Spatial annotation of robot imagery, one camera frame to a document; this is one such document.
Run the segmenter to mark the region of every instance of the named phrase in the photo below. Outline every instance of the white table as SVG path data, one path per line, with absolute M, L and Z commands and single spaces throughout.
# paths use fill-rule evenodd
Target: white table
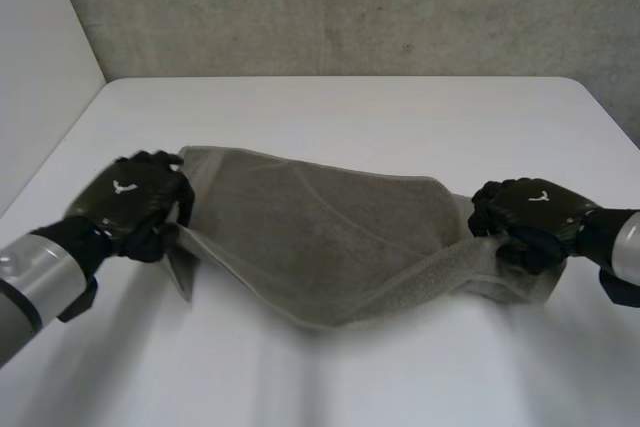
M 640 153 L 567 79 L 131 79 L 93 101 L 1 219 L 0 242 L 58 219 L 113 158 L 187 144 L 426 174 L 467 195 L 487 180 L 539 176 L 609 207 L 640 206 Z M 603 362 L 613 370 L 589 374 L 611 377 L 589 387 L 595 398 L 580 394 L 593 375 L 567 375 L 564 394 L 551 386 L 547 395 L 572 402 L 567 411 L 586 402 L 624 425 L 640 418 L 632 384 L 622 387 L 631 385 L 633 402 L 610 411 L 621 395 L 618 374 L 640 372 L 640 313 L 609 303 L 596 273 L 572 262 L 548 319 L 525 313 L 538 320 L 531 328 L 523 320 L 515 333 L 490 305 L 463 299 L 371 331 L 321 335 L 292 328 L 219 270 L 200 269 L 188 306 L 156 266 L 112 259 L 98 274 L 93 309 L 47 328 L 0 372 L 0 423 L 542 425 L 536 392 L 544 379 L 522 364 L 538 356 L 533 370 L 545 370 L 551 354 L 530 337 L 551 335 L 532 332 L 552 323 L 583 347 L 606 346 L 587 349 L 596 358 L 617 342 L 624 348 L 613 357 L 628 362 L 609 356 Z M 552 350 L 569 345 L 551 338 L 544 344 Z

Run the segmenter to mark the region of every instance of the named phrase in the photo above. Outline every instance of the gray cloth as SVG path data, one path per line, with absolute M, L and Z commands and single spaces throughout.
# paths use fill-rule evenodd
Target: gray cloth
M 473 238 L 470 200 L 428 177 L 220 147 L 181 154 L 196 204 L 180 244 L 307 326 L 371 322 L 447 293 L 543 302 L 561 274 L 497 262 L 504 239 Z

